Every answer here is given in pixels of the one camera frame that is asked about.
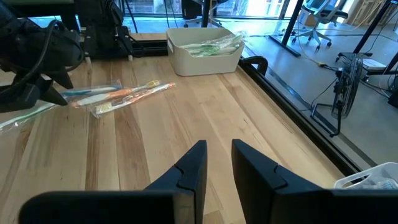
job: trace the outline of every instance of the black table leg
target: black table leg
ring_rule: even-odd
[[[293,48],[287,46],[287,42],[289,41],[290,35],[293,31],[294,25],[296,23],[297,17],[299,16],[301,7],[303,6],[304,0],[298,0],[296,6],[294,7],[294,11],[292,14],[292,17],[290,18],[289,24],[286,28],[284,38],[282,41],[279,40],[278,37],[274,37],[273,35],[269,36],[271,40],[275,41],[277,44],[281,45],[284,49],[288,50],[291,54],[293,54],[296,57],[301,56],[300,53],[295,51]]]
[[[370,35],[372,34],[372,32],[374,31],[374,29],[377,27],[377,25],[379,24],[380,20],[382,19],[382,17],[384,16],[384,14],[386,13],[386,11],[388,10],[389,6],[390,6],[391,0],[386,0],[383,4],[383,6],[381,7],[380,11],[378,12],[378,14],[376,15],[376,17],[373,19],[371,25],[369,26],[369,28],[367,29],[367,31],[365,32],[365,34],[363,35],[362,39],[359,41],[358,45],[356,46],[356,48],[354,49],[354,52],[340,52],[337,56],[336,62],[339,61],[340,57],[349,57],[352,54],[356,54],[359,55],[362,58],[366,58],[364,57],[371,57],[373,55],[373,53],[371,52],[366,52],[366,53],[361,53],[361,49],[362,47],[365,45],[366,41],[369,39]],[[389,74],[389,72],[391,71],[391,69],[393,68],[393,66],[397,63],[398,61],[398,54],[396,56],[394,56],[389,64],[389,66],[386,68],[386,71],[384,70],[380,70],[378,72],[368,72],[365,76],[365,80],[367,80],[367,78],[369,77],[369,75],[373,75],[377,74],[377,75],[381,75],[383,73],[385,74]]]
[[[79,25],[76,20],[75,5],[69,4],[62,7],[64,7],[60,14],[62,22],[68,29],[79,31]]]
[[[212,0],[205,0],[203,3],[203,12],[201,17],[201,26],[207,27],[207,23],[209,23],[209,12],[210,12],[210,1]]]
[[[372,34],[373,30],[376,28],[376,26],[379,24],[381,18],[384,16],[386,13],[387,9],[389,8],[391,4],[390,0],[386,0],[384,3],[383,7],[380,9],[379,13],[377,16],[373,19],[372,24],[369,26],[367,29],[366,33],[363,35],[362,39],[359,41],[358,45],[356,46],[354,50],[354,54],[358,54],[359,51],[361,51],[363,45],[365,45],[366,41],[369,39],[370,35]]]

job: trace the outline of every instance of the desk leg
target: desk leg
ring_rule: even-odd
[[[209,12],[210,12],[210,1],[211,0],[205,0],[203,3],[203,12],[202,12],[202,17],[201,17],[201,26],[202,27],[207,27],[207,24],[209,23]]]
[[[379,13],[377,14],[377,16],[374,18],[372,24],[369,26],[366,33],[363,35],[362,39],[359,41],[358,45],[356,46],[356,48],[353,52],[354,54],[358,54],[359,51],[362,49],[363,45],[365,45],[366,41],[369,39],[370,35],[374,31],[374,28],[376,28],[376,26],[379,24],[381,18],[383,17],[383,15],[386,13],[390,4],[391,4],[391,1],[386,0],[383,7],[380,9]]]
[[[282,46],[284,49],[288,50],[291,54],[293,54],[296,57],[301,56],[300,53],[298,53],[297,51],[295,51],[293,48],[287,46],[287,42],[289,41],[290,35],[293,31],[294,25],[296,23],[297,17],[299,16],[299,12],[301,10],[301,7],[303,5],[304,0],[298,0],[297,4],[294,8],[292,17],[290,18],[289,24],[286,28],[286,32],[284,35],[284,38],[282,39],[282,41],[279,40],[278,37],[274,37],[273,35],[269,36],[271,38],[271,40],[275,41],[277,44],[279,44],[280,46]]]
[[[70,30],[79,31],[79,25],[76,20],[75,5],[65,5],[63,12],[60,14],[62,22]]]

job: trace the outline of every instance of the office chair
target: office chair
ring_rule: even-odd
[[[201,1],[201,0],[192,0],[192,1],[194,1],[194,2],[196,2],[196,3],[198,3],[198,4],[201,4],[202,6],[205,4],[204,1]],[[220,4],[223,4],[223,3],[227,2],[227,1],[228,1],[228,0],[211,0],[211,5],[212,5],[213,7],[210,9],[210,14],[213,15],[213,12],[215,11],[215,9],[216,9]],[[213,25],[215,25],[215,26],[218,26],[218,27],[221,27],[221,22],[220,22],[218,19],[214,19],[213,16],[211,16],[211,18],[209,18],[209,20],[210,20],[209,22],[210,22],[211,24],[213,24]],[[189,23],[189,22],[196,22],[196,23],[199,23],[199,22],[201,22],[201,17],[196,18],[196,19],[190,19],[190,20],[185,21],[185,24],[184,24],[184,27],[185,27],[185,28],[188,27],[188,23]]]
[[[22,15],[19,17],[61,16],[68,29],[79,30],[74,0],[3,0]]]
[[[318,42],[317,50],[321,47],[321,40],[328,40],[327,46],[331,46],[331,39],[317,31],[317,26],[319,23],[327,24],[329,22],[333,22],[336,25],[336,20],[339,17],[344,19],[348,18],[348,14],[340,10],[340,7],[343,5],[344,1],[340,1],[340,3],[335,7],[334,4],[330,4],[331,0],[307,0],[302,6],[303,10],[310,12],[316,20],[316,24],[314,28],[310,31],[304,32],[302,34],[297,35],[293,39],[293,43],[297,40],[297,37],[308,37],[308,40],[314,38]]]

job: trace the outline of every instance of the white basket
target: white basket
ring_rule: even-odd
[[[364,180],[346,186],[346,184],[351,183],[355,180],[360,180],[364,178]],[[381,182],[385,179],[393,179],[398,182],[398,163],[395,162],[387,162],[385,164],[378,165],[376,167],[367,169],[365,171],[359,172],[357,174],[342,178],[337,180],[335,189],[368,189],[366,186],[372,186]]]
[[[232,34],[224,28],[171,28],[166,32],[169,60],[174,72],[181,76],[234,72],[242,55],[244,43],[230,55],[193,57],[180,46],[217,39]]]

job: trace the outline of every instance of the wooden table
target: wooden table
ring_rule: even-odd
[[[58,107],[2,134],[0,223],[16,223],[21,205],[46,191],[143,189],[199,139],[208,143],[205,223],[244,223],[231,167],[234,138],[322,187],[343,176],[240,68],[179,77],[167,57],[147,57],[94,62],[93,73],[87,70],[82,64],[72,71],[75,86],[159,79],[177,87],[100,119],[85,108]]]

